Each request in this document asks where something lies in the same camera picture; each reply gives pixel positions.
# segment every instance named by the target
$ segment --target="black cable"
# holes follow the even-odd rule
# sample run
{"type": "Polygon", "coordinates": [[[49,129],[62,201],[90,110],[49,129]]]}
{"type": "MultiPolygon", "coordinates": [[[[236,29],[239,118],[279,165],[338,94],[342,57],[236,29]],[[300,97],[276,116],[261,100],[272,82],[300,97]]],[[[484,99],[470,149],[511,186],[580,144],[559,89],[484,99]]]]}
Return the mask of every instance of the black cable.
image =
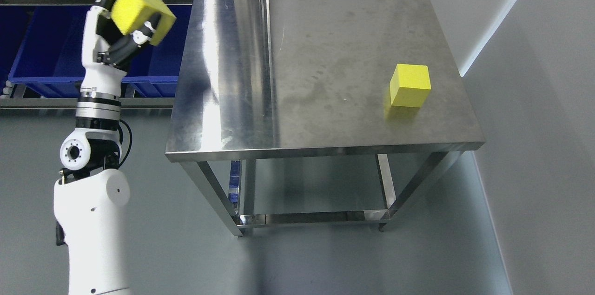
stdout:
{"type": "Polygon", "coordinates": [[[126,150],[126,155],[124,155],[124,158],[118,165],[118,167],[121,167],[122,164],[126,161],[126,158],[128,158],[128,155],[130,154],[130,149],[132,149],[132,129],[130,129],[130,126],[128,125],[128,123],[126,123],[123,119],[120,119],[119,121],[122,122],[126,126],[126,129],[128,130],[128,136],[130,137],[128,139],[128,149],[126,150]]]}
{"type": "Polygon", "coordinates": [[[118,125],[118,135],[119,135],[119,144],[122,145],[124,142],[124,132],[122,131],[122,127],[118,125]]]}

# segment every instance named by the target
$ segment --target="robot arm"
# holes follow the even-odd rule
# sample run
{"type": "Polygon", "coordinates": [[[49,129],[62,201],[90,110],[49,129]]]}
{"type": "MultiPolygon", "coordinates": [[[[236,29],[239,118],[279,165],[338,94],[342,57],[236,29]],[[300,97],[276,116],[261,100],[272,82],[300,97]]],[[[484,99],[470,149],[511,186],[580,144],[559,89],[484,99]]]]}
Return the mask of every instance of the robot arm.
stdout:
{"type": "Polygon", "coordinates": [[[69,295],[132,293],[122,236],[130,189],[118,170],[123,163],[120,83],[130,60],[149,45],[160,15],[122,36],[110,18],[115,1],[96,0],[87,12],[76,127],[59,150],[64,168],[54,185],[54,213],[57,244],[68,245],[69,295]]]}

